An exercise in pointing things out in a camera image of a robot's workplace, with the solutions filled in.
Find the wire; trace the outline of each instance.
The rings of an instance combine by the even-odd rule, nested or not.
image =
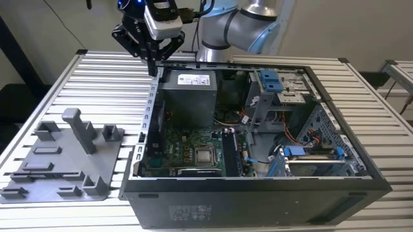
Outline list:
[[[272,163],[272,162],[260,161],[258,159],[252,159],[250,157],[245,157],[245,161],[250,161],[253,163],[265,163],[265,164],[270,164]]]
[[[302,143],[300,143],[300,142],[294,139],[294,137],[293,137],[293,135],[292,135],[292,133],[290,133],[290,130],[289,130],[288,126],[286,126],[284,112],[282,112],[282,123],[284,123],[284,133],[285,133],[285,136],[289,138],[289,140],[290,140],[293,143],[296,143],[297,145],[302,146]]]
[[[407,111],[408,108],[408,104],[405,104],[405,106],[403,107],[401,111],[400,111],[400,115],[403,115],[403,113]]]
[[[388,94],[387,94],[387,96],[385,96],[385,100],[388,99],[388,96],[389,96],[389,94],[391,94],[391,92],[392,92],[392,89],[393,89],[395,85],[396,85],[396,81],[395,81],[392,87],[389,88],[389,92],[388,92]]]
[[[232,126],[238,126],[238,125],[240,125],[240,124],[228,124],[228,123],[225,123],[225,122],[221,122],[221,121],[217,120],[217,118],[214,118],[214,121],[215,121],[217,123],[219,123],[221,125],[229,126],[229,127],[232,127]]]
[[[67,28],[67,26],[64,25],[64,22],[63,22],[62,18],[59,17],[56,11],[55,11],[54,8],[51,7],[50,3],[48,3],[46,0],[43,0],[43,1],[44,1],[46,5],[51,8],[51,10],[52,10],[54,14],[56,15],[56,17],[58,17],[58,19],[59,19],[59,21],[60,21],[63,27],[67,29],[67,31],[71,33],[71,35],[74,36],[74,38],[78,40],[78,42],[79,42],[79,44],[82,45],[83,49],[86,49],[86,46],[83,45],[83,43],[80,42],[80,40],[78,39],[78,37],[74,35],[72,31],[71,31],[71,30]]]
[[[203,9],[206,4],[206,0],[201,0],[199,1],[199,11]],[[194,44],[195,44],[195,37],[197,37],[197,45],[198,45],[198,50],[199,50],[199,20],[197,22],[197,28],[195,28],[195,32],[194,32],[194,38],[193,38],[193,44],[191,44],[191,52],[194,51]]]
[[[211,10],[214,8],[214,4],[215,4],[215,0],[211,0],[211,5],[209,6],[207,10],[206,11],[201,11],[198,13],[198,18],[201,18],[202,16],[207,15],[211,12]]]

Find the gray plastic holder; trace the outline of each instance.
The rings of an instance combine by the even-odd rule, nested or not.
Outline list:
[[[125,130],[117,125],[95,129],[70,108],[62,118],[71,129],[43,121],[38,140],[11,182],[0,190],[0,203],[101,201],[107,198]]]

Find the slotted metal table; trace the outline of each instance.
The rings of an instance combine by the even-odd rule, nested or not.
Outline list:
[[[178,53],[170,59],[194,60]],[[277,231],[411,232],[413,231],[413,129],[375,91],[349,63],[336,58],[292,58],[242,55],[237,63],[306,65],[313,68],[334,104],[364,147],[392,184],[393,192],[336,227],[277,228]],[[109,199],[101,202],[0,204],[0,229],[12,231],[143,230],[127,201],[118,199],[126,159],[141,129],[150,89],[146,65],[122,52],[76,55],[47,96],[0,156],[0,188],[20,166],[42,120],[67,128],[60,114],[68,107],[82,110],[82,119],[117,124],[126,129]],[[219,229],[274,231],[276,228]]]
[[[381,72],[397,81],[397,83],[413,94],[413,61],[387,60]]]

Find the motherboard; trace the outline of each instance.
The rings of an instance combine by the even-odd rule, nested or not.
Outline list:
[[[163,152],[147,157],[147,177],[194,176],[193,172],[210,172],[211,177],[228,176],[230,163],[241,164],[240,176],[253,176],[250,163],[245,162],[248,147],[244,132],[236,134],[237,144],[234,153],[225,154],[228,146],[224,144],[224,132],[207,130],[166,131]]]

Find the circuit board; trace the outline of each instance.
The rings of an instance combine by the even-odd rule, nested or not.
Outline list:
[[[237,135],[240,154],[248,150],[245,135]],[[222,132],[207,130],[167,130],[163,154],[147,158],[146,176],[174,177],[179,169],[219,169],[226,176]],[[246,169],[246,176],[253,169]]]

